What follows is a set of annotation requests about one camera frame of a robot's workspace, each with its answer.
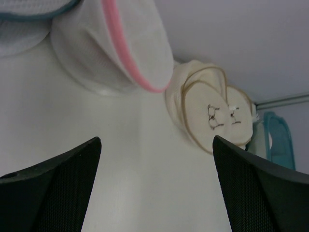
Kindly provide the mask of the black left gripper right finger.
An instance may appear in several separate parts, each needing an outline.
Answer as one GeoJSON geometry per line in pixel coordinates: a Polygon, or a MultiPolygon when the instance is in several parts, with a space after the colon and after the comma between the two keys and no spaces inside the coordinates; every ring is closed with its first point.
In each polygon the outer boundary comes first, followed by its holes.
{"type": "Polygon", "coordinates": [[[309,230],[308,174],[274,164],[220,136],[212,146],[232,231],[309,230]]]}

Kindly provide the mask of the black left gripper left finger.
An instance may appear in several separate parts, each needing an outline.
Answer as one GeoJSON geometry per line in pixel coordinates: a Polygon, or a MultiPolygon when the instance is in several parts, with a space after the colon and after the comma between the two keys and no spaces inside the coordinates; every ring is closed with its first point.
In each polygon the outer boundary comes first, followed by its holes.
{"type": "Polygon", "coordinates": [[[2,232],[80,232],[101,154],[98,137],[0,178],[2,232]]]}

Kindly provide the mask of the white pink-zip mesh laundry bag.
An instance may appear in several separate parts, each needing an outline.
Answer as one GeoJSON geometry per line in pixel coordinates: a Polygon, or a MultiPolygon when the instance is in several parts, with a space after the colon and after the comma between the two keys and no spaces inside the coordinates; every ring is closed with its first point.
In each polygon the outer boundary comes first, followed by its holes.
{"type": "Polygon", "coordinates": [[[50,39],[71,77],[100,95],[170,84],[174,59],[152,0],[84,0],[53,19],[50,39]]]}

